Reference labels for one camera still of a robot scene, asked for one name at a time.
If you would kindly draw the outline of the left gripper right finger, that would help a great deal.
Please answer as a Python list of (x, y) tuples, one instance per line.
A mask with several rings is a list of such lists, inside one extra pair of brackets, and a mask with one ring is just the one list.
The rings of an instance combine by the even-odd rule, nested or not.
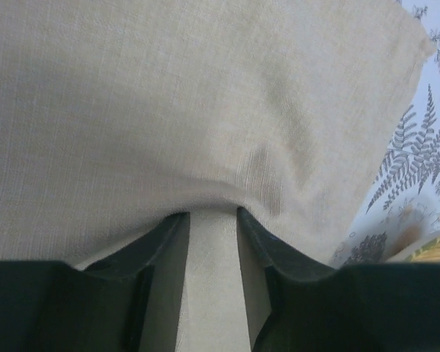
[(267, 231), (237, 210), (238, 253), (253, 351), (312, 351), (319, 347), (323, 310), (318, 283), (333, 268)]

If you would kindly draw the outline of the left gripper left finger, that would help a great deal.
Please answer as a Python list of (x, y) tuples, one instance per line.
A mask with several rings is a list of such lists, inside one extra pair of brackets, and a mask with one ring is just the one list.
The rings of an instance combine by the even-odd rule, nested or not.
[(186, 272), (190, 214), (166, 217), (132, 243), (84, 270), (125, 284), (124, 351), (175, 351)]

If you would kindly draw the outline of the beige cloth napkin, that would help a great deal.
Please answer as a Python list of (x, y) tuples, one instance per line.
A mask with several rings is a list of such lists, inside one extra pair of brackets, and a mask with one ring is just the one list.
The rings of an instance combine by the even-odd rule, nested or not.
[(247, 351), (235, 213), (325, 262), (434, 44), (393, 1), (0, 1), (0, 260), (192, 213), (182, 351)]

